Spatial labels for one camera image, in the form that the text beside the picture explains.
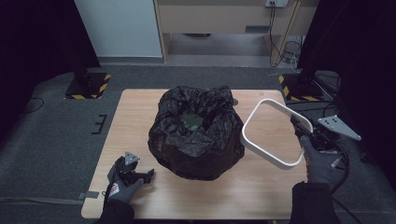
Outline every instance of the hazard tape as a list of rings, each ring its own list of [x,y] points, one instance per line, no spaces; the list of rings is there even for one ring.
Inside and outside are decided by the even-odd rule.
[[[292,101],[323,101],[324,98],[322,96],[293,96],[290,95],[290,91],[288,86],[286,85],[285,78],[283,76],[279,76],[280,86],[282,87],[283,93],[285,94],[286,100]]]
[[[99,89],[99,92],[97,92],[97,94],[92,94],[92,95],[84,95],[84,94],[80,94],[80,95],[66,95],[64,97],[64,99],[74,99],[74,100],[85,100],[85,99],[98,99],[103,95],[103,92],[105,91],[106,87],[107,87],[107,83],[110,80],[111,75],[107,74],[105,76],[105,79],[103,80],[103,83]]]

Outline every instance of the gray carpet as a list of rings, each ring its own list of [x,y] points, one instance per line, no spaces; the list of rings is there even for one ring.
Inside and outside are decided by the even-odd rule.
[[[125,89],[171,89],[186,85],[208,89],[280,90],[277,75],[289,69],[247,67],[105,66],[112,75],[100,99],[65,100],[72,74],[39,84],[33,99],[0,148],[0,198],[47,198],[62,203],[0,203],[0,223],[92,223],[84,219],[80,192],[87,191],[106,140],[120,95]],[[327,104],[290,105],[295,110]],[[337,109],[326,110],[326,115]],[[304,112],[309,118],[322,110]],[[100,134],[95,122],[107,115]],[[347,141],[351,158],[349,179],[334,195],[362,223],[396,223],[396,195],[374,163],[360,162],[360,148]],[[343,223],[356,223],[336,205]],[[277,223],[288,223],[278,220]]]

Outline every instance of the wall outlet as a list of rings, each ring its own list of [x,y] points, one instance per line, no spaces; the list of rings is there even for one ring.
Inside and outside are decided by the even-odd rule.
[[[265,0],[265,6],[272,7],[275,4],[275,7],[286,7],[288,5],[288,2],[289,0]]]

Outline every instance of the wooden table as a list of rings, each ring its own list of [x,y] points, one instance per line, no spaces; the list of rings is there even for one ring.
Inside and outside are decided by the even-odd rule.
[[[166,90],[126,90],[112,121],[89,191],[102,192],[106,175],[125,151],[140,157],[136,171],[155,169],[151,184],[133,197],[135,218],[142,219],[289,219],[291,189],[305,181],[304,162],[280,170],[246,149],[232,169],[214,181],[183,179],[162,167],[149,152],[149,128],[158,112],[157,104]],[[233,90],[239,104],[234,108],[246,121],[263,98],[283,103],[280,91]],[[301,148],[287,116],[270,106],[260,107],[247,127],[249,139],[285,161],[296,161]],[[87,198],[81,210],[85,218],[99,218],[104,197]]]

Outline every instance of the white plastic frame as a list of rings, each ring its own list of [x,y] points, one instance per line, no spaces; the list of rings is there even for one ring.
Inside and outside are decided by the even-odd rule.
[[[272,100],[272,99],[262,99],[261,101],[259,101],[259,103],[256,105],[256,107],[251,112],[250,116],[247,118],[247,121],[245,122],[245,124],[244,124],[244,126],[242,128],[242,133],[241,133],[241,136],[240,136],[241,143],[245,147],[247,147],[248,149],[252,150],[254,153],[258,154],[259,156],[261,156],[264,159],[266,159],[269,162],[271,162],[273,165],[277,166],[278,168],[283,169],[283,170],[289,170],[289,169],[293,168],[294,166],[296,166],[298,163],[300,163],[301,159],[304,156],[304,149],[303,148],[301,150],[301,154],[300,154],[300,157],[298,158],[298,160],[296,162],[289,163],[289,162],[282,161],[280,158],[278,158],[278,157],[274,156],[273,154],[269,153],[264,148],[261,148],[261,147],[257,146],[256,144],[254,144],[253,142],[248,140],[248,138],[246,136],[245,129],[248,126],[251,118],[256,113],[256,110],[262,104],[270,105],[271,107],[279,110],[280,112],[282,112],[283,114],[285,114],[285,115],[287,115],[289,117],[291,117],[291,115],[296,116],[296,118],[301,122],[301,124],[304,125],[305,128],[307,130],[309,130],[310,132],[314,131],[314,129],[312,127],[312,124],[305,117],[301,116],[300,114],[296,113],[295,111],[289,109],[288,107],[286,107],[286,106],[284,106],[284,105],[280,104],[279,102],[277,102],[275,100]]]

